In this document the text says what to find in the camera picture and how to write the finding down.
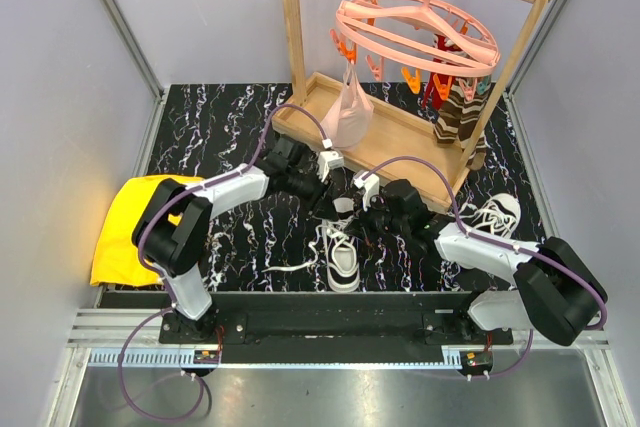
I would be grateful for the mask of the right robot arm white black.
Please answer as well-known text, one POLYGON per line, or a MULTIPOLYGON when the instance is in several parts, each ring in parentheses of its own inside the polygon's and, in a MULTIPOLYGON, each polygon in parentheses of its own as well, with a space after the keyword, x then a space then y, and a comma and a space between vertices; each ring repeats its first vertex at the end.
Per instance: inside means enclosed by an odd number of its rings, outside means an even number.
POLYGON ((563 239, 506 239, 458 224, 431 211, 406 179, 380 186, 375 175, 354 182, 358 230, 368 238, 390 234, 431 258, 477 269, 510 284, 508 291, 472 294, 454 318, 454 331, 476 343, 499 328, 534 329, 549 341, 570 346, 608 297, 601 284, 563 239))

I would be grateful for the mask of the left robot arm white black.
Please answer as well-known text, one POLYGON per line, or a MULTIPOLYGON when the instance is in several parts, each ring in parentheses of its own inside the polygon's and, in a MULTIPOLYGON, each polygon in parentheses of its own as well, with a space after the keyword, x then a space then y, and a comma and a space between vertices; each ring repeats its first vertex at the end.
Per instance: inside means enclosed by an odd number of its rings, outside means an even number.
POLYGON ((215 333, 213 301, 199 272, 210 221, 245 203, 286 193, 314 209, 329 187, 329 174, 342 167, 342 154, 329 140, 316 167, 301 161, 308 146, 282 136, 271 149, 224 174, 191 184, 166 179, 159 183, 132 236, 142 266, 160 275, 171 307, 183 318, 181 331, 196 343, 215 333))

